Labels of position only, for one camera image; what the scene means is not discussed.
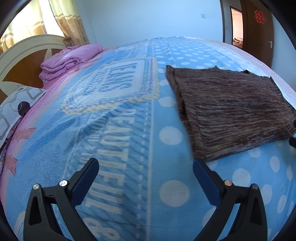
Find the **red paper door decoration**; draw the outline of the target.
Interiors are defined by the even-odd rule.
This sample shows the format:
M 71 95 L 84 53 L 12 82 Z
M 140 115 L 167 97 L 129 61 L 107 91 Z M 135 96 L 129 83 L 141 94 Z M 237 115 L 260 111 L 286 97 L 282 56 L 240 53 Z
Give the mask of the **red paper door decoration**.
M 259 24 L 263 25 L 266 22 L 266 18 L 264 17 L 262 11 L 255 10 L 254 11 L 254 18 L 255 18 L 256 22 Z

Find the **folded pink quilt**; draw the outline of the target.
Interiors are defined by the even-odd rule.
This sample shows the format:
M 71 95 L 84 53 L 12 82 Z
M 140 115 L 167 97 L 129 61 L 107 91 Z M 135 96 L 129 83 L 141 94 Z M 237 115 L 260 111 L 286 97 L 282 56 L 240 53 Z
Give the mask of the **folded pink quilt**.
M 39 78 L 43 83 L 51 81 L 69 70 L 83 64 L 103 51 L 100 44 L 72 46 L 61 50 L 41 64 Z

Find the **patterned white pillow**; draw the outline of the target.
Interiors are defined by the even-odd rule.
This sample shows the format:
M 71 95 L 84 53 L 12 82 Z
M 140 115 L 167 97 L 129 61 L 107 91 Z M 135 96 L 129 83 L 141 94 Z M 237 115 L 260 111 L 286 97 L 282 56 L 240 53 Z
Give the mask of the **patterned white pillow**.
M 19 86 L 1 104 L 1 147 L 16 122 L 25 115 L 44 94 L 45 89 Z

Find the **blue polka dot blanket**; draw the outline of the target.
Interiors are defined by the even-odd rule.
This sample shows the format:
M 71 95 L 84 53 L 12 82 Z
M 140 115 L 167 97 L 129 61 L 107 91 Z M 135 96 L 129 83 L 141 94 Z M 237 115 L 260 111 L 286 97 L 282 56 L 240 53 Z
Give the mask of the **blue polka dot blanket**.
M 98 240 L 193 240 L 215 211 L 166 66 L 243 71 L 206 40 L 170 37 L 108 49 L 57 80 L 18 125 L 1 202 L 19 240 L 34 184 L 55 186 L 90 158 L 100 170 L 77 207 Z

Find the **brown wooden door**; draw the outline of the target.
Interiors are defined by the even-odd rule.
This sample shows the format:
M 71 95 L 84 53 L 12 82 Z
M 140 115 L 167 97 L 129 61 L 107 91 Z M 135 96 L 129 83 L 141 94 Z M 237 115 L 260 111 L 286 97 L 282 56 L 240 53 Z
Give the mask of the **brown wooden door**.
M 266 41 L 273 41 L 274 28 L 271 12 L 261 1 L 244 0 L 240 2 L 243 18 L 243 50 L 267 66 L 273 62 L 273 48 Z M 254 11 L 263 12 L 266 22 L 262 25 L 256 22 Z

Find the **cream wooden headboard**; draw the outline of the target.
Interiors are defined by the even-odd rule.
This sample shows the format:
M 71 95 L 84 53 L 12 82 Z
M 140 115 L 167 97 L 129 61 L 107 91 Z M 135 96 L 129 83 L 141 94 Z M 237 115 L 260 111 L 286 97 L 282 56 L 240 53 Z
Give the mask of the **cream wooden headboard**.
M 65 48 L 64 37 L 44 34 L 21 40 L 1 54 L 1 101 L 21 85 L 42 88 L 41 64 Z

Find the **brown knitted sweater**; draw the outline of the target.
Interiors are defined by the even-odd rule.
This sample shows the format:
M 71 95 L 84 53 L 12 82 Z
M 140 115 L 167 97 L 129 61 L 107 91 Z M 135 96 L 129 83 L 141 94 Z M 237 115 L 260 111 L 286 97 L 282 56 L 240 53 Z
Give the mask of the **brown knitted sweater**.
M 271 77 L 166 67 L 195 159 L 206 162 L 289 138 L 295 108 Z

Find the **yellow curtain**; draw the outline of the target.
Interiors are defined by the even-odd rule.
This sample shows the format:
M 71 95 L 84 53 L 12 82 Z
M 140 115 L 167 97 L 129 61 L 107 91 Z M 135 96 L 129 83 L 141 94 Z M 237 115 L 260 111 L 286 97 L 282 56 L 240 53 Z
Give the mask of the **yellow curtain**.
M 1 53 L 21 40 L 44 34 L 62 36 L 66 46 L 89 44 L 75 1 L 30 1 L 1 34 Z

